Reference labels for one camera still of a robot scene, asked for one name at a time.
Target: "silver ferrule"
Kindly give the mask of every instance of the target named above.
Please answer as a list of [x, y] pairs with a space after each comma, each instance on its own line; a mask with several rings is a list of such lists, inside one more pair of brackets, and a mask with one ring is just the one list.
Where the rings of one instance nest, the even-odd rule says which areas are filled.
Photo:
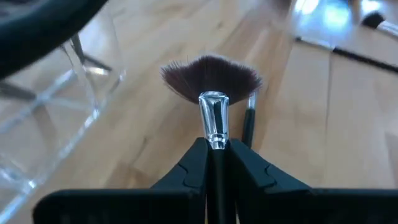
[[318, 40], [310, 37], [297, 37], [297, 41], [303, 42], [305, 44], [315, 46], [315, 47], [322, 47], [327, 50], [333, 50], [336, 46], [331, 45], [329, 42], [324, 40]]
[[398, 27], [395, 24], [383, 21], [377, 26], [377, 29], [392, 37], [398, 38]]
[[228, 96], [218, 91], [207, 91], [199, 96], [201, 120], [212, 149], [226, 148], [229, 138], [228, 102]]
[[250, 94], [250, 97], [248, 99], [247, 109], [256, 109], [256, 103], [257, 103], [257, 91], [254, 91]]

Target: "black makeup brush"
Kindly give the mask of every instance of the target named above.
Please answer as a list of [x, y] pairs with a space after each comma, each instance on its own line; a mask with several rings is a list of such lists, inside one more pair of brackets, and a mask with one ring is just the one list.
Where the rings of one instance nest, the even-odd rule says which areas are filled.
[[250, 94], [248, 106], [244, 114], [242, 142], [251, 149], [254, 134], [254, 118], [256, 117], [257, 92]]
[[342, 49], [340, 47], [333, 46], [333, 45], [331, 45], [325, 41], [322, 41], [322, 40], [316, 40], [316, 39], [311, 39], [311, 38], [306, 38], [306, 37], [296, 37], [295, 40], [297, 42], [303, 42], [303, 43], [306, 43], [311, 46], [316, 46], [316, 47], [321, 47], [323, 49], [327, 49], [334, 54], [337, 54], [337, 55], [340, 55], [340, 56], [343, 56], [343, 57], [346, 57], [349, 59], [353, 59], [353, 60], [356, 60], [361, 63], [372, 65], [377, 68], [381, 68], [381, 69], [384, 69], [384, 70], [387, 70], [390, 72], [398, 73], [398, 67], [396, 65], [391, 65], [391, 64], [388, 64], [385, 62], [378, 61], [374, 58], [370, 58], [370, 57], [367, 57], [364, 55], [350, 52], [350, 51]]
[[377, 11], [368, 14], [363, 19], [362, 25], [365, 25], [371, 29], [379, 30], [398, 39], [398, 26], [386, 21], [384, 16]]
[[229, 148], [228, 104], [247, 98], [262, 83], [255, 70], [223, 57], [206, 55], [161, 69], [168, 86], [181, 97], [199, 104], [209, 152], [207, 179], [208, 223], [236, 223], [233, 186], [227, 176]]

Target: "wooden surface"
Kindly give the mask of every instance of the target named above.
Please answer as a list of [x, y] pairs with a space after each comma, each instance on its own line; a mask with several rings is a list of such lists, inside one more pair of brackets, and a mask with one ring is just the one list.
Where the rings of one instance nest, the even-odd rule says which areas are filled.
[[[149, 187], [166, 174], [203, 133], [198, 106], [172, 93], [159, 67], [207, 52], [246, 62], [267, 80], [253, 144], [263, 158], [314, 187], [395, 188], [398, 77], [292, 38], [322, 38], [398, 64], [398, 42], [359, 25], [372, 2], [111, 1], [127, 77], [10, 223], [28, 223], [34, 203], [54, 190]], [[379, 7], [398, 24], [397, 3]], [[241, 136], [245, 106], [230, 107], [232, 138]]]

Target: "dark brown bristles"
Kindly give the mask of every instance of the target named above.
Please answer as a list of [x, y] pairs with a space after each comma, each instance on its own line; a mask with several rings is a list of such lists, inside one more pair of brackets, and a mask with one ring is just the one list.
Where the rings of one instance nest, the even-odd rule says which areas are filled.
[[383, 15], [376, 11], [368, 14], [362, 21], [362, 24], [369, 28], [376, 29], [380, 25], [380, 23], [384, 21], [385, 18], [383, 17]]
[[188, 65], [172, 62], [162, 67], [160, 74], [174, 92], [196, 104], [200, 93], [219, 91], [232, 105], [262, 85], [255, 69], [214, 55], [204, 55]]

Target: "clear acrylic organizer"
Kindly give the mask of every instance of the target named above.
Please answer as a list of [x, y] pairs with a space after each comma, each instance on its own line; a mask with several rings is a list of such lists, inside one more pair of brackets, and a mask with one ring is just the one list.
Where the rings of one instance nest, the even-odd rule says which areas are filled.
[[0, 223], [69, 155], [123, 76], [105, 6], [69, 41], [0, 81]]

